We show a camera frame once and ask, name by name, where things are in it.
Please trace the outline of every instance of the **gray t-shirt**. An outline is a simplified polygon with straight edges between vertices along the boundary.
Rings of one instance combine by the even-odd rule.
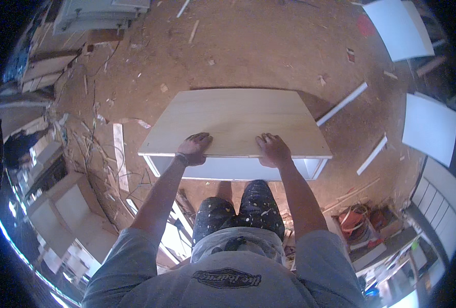
[[[250,230],[253,233],[247,235],[248,246],[240,246],[242,250],[211,253],[223,241],[241,233],[245,236]],[[107,260],[89,281],[83,307],[365,305],[337,235],[313,231],[301,237],[296,242],[295,275],[277,260],[277,254],[284,255],[277,236],[272,241],[260,229],[235,227],[221,233],[225,240],[217,240],[221,231],[199,241],[200,246],[192,252],[196,262],[158,276],[157,244],[142,230],[123,230]],[[260,249],[254,240],[262,245]]]

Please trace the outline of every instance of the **wrist bracelet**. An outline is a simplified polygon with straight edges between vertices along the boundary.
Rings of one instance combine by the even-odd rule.
[[[190,162],[188,161],[188,158],[187,158],[187,156],[185,154],[183,154],[181,152],[176,152],[175,156],[178,156],[178,157],[182,158],[183,163],[185,164],[185,167],[190,166]]]

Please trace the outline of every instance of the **shirt logo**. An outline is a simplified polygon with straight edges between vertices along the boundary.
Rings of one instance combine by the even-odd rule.
[[[261,275],[251,275],[233,268],[222,268],[214,271],[196,271],[192,278],[200,283],[218,289],[239,289],[256,287],[262,280]]]

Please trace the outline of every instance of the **left hand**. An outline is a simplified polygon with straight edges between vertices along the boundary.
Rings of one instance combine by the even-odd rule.
[[[185,139],[178,147],[177,152],[182,153],[188,159],[189,166],[198,166],[206,162],[203,156],[209,145],[212,143],[212,136],[208,132],[193,134]]]

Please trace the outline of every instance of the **right hand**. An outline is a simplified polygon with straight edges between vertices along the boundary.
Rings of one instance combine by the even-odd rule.
[[[292,162],[290,148],[278,135],[264,132],[256,137],[261,156],[260,164],[270,168],[281,168]]]

